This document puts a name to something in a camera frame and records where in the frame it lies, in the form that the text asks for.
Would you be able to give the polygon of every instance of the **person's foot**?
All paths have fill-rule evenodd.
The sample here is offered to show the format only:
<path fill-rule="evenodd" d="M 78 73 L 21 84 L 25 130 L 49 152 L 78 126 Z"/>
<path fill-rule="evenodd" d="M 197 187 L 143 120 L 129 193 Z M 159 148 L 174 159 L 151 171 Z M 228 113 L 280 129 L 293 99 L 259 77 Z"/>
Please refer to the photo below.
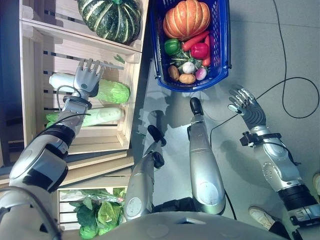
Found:
<path fill-rule="evenodd" d="M 265 210 L 257 206 L 251 206 L 248 209 L 250 216 L 264 226 L 266 229 L 270 229 L 276 222 L 274 217 L 270 216 Z"/>
<path fill-rule="evenodd" d="M 320 173 L 316 173 L 313 176 L 313 186 L 314 186 L 318 196 L 320 196 Z"/>

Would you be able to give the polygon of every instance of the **green pumpkin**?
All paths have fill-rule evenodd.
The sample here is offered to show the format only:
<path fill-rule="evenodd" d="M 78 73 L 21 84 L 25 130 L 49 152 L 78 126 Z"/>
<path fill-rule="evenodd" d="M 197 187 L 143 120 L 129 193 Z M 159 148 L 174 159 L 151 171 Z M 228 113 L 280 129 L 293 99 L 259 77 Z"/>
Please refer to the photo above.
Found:
<path fill-rule="evenodd" d="M 80 15 L 90 30 L 103 38 L 130 44 L 140 31 L 137 0 L 77 0 Z"/>

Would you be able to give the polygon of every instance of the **blue basket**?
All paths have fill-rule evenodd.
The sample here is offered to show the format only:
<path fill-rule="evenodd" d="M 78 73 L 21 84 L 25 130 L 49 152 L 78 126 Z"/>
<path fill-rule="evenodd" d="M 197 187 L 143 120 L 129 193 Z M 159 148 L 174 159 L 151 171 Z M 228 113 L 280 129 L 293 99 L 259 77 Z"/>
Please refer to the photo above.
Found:
<path fill-rule="evenodd" d="M 229 0 L 199 0 L 210 8 L 211 66 L 206 78 L 193 84 L 183 84 L 170 79 L 168 68 L 170 57 L 165 53 L 165 41 L 168 37 L 163 30 L 163 21 L 168 10 L 174 8 L 181 0 L 153 0 L 150 13 L 153 52 L 155 58 L 155 78 L 158 84 L 176 92 L 195 92 L 211 87 L 228 76 L 231 69 L 230 57 L 230 11 Z"/>

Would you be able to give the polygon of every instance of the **gray floor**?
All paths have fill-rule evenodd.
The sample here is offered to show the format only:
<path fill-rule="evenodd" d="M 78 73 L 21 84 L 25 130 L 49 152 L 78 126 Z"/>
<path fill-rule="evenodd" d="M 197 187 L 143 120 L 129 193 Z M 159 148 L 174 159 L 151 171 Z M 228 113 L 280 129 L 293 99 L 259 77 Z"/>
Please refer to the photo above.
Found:
<path fill-rule="evenodd" d="M 287 77 L 306 77 L 319 88 L 319 0 L 277 0 L 279 19 L 287 53 Z M 201 99 L 208 131 L 232 116 L 227 109 L 228 90 L 241 84 L 256 96 L 284 79 L 284 55 L 272 0 L 230 0 L 232 70 L 229 77 L 202 92 L 178 93 L 158 86 L 151 55 L 151 41 L 145 39 L 138 99 L 133 121 L 131 144 L 135 161 L 152 142 L 149 124 L 165 133 L 165 165 L 155 172 L 154 204 L 191 196 L 189 141 L 187 127 L 192 113 L 190 97 Z M 319 109 L 305 119 L 289 117 L 281 106 L 282 87 L 259 99 L 272 132 L 282 134 L 291 150 L 306 185 L 315 196 L 312 176 L 320 170 Z M 285 105 L 295 116 L 304 116 L 316 106 L 316 91 L 309 83 L 293 80 L 287 84 Z M 240 117 L 215 129 L 212 149 L 218 162 L 224 186 L 240 221 L 260 227 L 248 214 L 257 205 L 282 218 L 293 230 L 278 195 L 265 182 L 253 150 L 242 147 L 239 139 L 246 125 Z M 227 205 L 224 213 L 232 217 Z"/>

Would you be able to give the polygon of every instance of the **carrot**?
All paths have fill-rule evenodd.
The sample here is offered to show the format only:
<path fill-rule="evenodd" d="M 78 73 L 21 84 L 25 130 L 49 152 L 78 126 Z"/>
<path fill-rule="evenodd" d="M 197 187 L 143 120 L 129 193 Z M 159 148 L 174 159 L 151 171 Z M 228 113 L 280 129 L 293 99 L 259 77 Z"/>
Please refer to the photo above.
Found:
<path fill-rule="evenodd" d="M 205 40 L 204 40 L 204 43 L 208 45 L 209 49 L 208 49 L 208 53 L 205 57 L 205 59 L 202 60 L 202 65 L 205 66 L 205 67 L 208 67 L 210 66 L 210 37 L 209 35 L 205 37 Z"/>
<path fill-rule="evenodd" d="M 186 41 L 182 45 L 182 50 L 185 52 L 189 51 L 193 45 L 197 44 L 198 42 L 200 42 L 202 39 L 204 39 L 208 35 L 209 35 L 209 31 L 204 31 L 204 32 L 200 33 L 199 35 L 191 38 L 190 40 Z"/>

